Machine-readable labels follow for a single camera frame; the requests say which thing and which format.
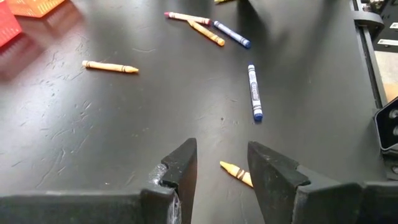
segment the orange box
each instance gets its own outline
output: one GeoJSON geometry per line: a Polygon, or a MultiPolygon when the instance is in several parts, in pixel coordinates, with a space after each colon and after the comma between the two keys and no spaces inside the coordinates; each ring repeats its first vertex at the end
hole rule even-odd
{"type": "Polygon", "coordinates": [[[64,0],[6,0],[12,13],[18,16],[42,17],[64,0]]]}
{"type": "Polygon", "coordinates": [[[0,0],[0,47],[22,31],[17,19],[12,15],[7,3],[0,0]]]}

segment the crayon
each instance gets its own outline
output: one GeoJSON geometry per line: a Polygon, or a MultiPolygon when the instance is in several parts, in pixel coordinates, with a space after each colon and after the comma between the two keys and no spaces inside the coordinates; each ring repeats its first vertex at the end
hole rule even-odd
{"type": "Polygon", "coordinates": [[[225,40],[218,37],[216,34],[210,32],[210,30],[204,28],[203,26],[199,25],[194,21],[188,21],[188,23],[197,31],[201,32],[203,35],[207,36],[212,41],[216,42],[220,46],[224,46],[225,40]]]}
{"type": "Polygon", "coordinates": [[[201,24],[206,24],[210,25],[211,21],[208,18],[203,18],[203,17],[198,17],[198,16],[190,16],[186,14],[181,14],[181,13],[176,13],[176,12],[165,12],[164,15],[168,18],[173,18],[173,19],[180,19],[180,20],[191,20],[195,21],[201,24]]]}
{"type": "Polygon", "coordinates": [[[116,72],[126,72],[126,73],[138,72],[138,68],[134,68],[132,66],[127,66],[127,65],[99,63],[99,62],[92,62],[92,61],[87,61],[87,60],[84,60],[81,64],[86,68],[97,68],[97,69],[116,71],[116,72]]]}
{"type": "Polygon", "coordinates": [[[262,120],[262,109],[261,109],[261,100],[259,94],[259,87],[257,84],[256,78],[256,70],[254,69],[254,65],[248,66],[249,72],[249,84],[250,84],[250,93],[251,93],[251,103],[253,106],[253,116],[255,121],[262,120]]]}
{"type": "Polygon", "coordinates": [[[251,183],[250,173],[242,170],[241,168],[237,167],[236,165],[229,164],[223,161],[220,161],[220,165],[232,176],[236,177],[237,179],[241,180],[245,184],[253,187],[251,183]]]}
{"type": "Polygon", "coordinates": [[[223,25],[222,23],[218,22],[218,21],[214,21],[213,25],[215,27],[217,27],[219,30],[223,31],[225,34],[227,34],[228,36],[232,37],[232,39],[238,41],[241,45],[243,45],[245,48],[249,49],[251,47],[251,43],[250,41],[248,41],[247,39],[245,39],[244,37],[242,37],[241,35],[235,33],[234,31],[232,31],[230,28],[226,27],[225,25],[223,25]]]}
{"type": "Polygon", "coordinates": [[[221,3],[221,2],[226,2],[226,1],[231,1],[231,0],[214,0],[214,2],[215,2],[216,4],[221,3]]]}

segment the blue crayon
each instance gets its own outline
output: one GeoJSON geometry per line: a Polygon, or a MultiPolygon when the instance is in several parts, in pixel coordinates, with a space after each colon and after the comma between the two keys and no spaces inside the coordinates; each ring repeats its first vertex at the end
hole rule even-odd
{"type": "Polygon", "coordinates": [[[217,27],[219,30],[223,31],[224,33],[228,34],[230,37],[232,37],[234,40],[238,41],[241,45],[243,45],[245,48],[249,49],[251,47],[250,41],[242,37],[241,35],[233,32],[230,28],[226,27],[222,23],[218,21],[214,21],[213,25],[217,27]]]}
{"type": "Polygon", "coordinates": [[[250,94],[251,94],[251,103],[253,105],[254,120],[261,121],[262,109],[261,109],[259,87],[257,84],[256,71],[254,69],[254,65],[250,64],[248,66],[248,71],[249,71],[250,94]]]}

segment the black tabletop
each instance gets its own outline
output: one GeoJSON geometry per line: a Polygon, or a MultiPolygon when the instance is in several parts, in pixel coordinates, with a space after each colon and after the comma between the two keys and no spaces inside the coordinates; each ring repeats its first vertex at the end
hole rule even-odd
{"type": "Polygon", "coordinates": [[[190,137],[192,223],[262,219],[253,190],[219,167],[247,169],[251,140],[342,182],[384,179],[349,2],[262,3],[262,21],[245,0],[76,0],[19,18],[25,34],[1,49],[0,191],[128,189],[190,137]],[[252,48],[211,28],[226,40],[219,47],[165,11],[218,20],[252,48]],[[86,70],[83,60],[140,72],[86,70]]]}

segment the floor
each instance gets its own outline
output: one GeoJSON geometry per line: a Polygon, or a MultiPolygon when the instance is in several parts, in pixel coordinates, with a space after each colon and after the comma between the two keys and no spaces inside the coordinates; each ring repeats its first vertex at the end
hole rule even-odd
{"type": "Polygon", "coordinates": [[[398,54],[390,52],[375,53],[387,100],[391,101],[398,96],[398,54]]]}

